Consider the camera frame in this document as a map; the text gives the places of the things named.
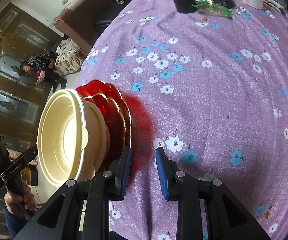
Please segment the person's left hand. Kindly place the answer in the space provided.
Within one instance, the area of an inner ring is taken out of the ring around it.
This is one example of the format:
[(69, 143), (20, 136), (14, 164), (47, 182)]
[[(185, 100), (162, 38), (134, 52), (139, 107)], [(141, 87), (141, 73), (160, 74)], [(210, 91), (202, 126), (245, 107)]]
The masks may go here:
[(11, 215), (17, 218), (24, 218), (24, 214), (19, 208), (19, 206), (21, 206), (21, 203), (24, 203), (24, 208), (26, 210), (34, 211), (36, 208), (36, 201), (30, 187), (26, 182), (23, 182), (22, 185), (24, 190), (23, 196), (20, 196), (10, 191), (4, 195), (4, 201), (7, 210)]

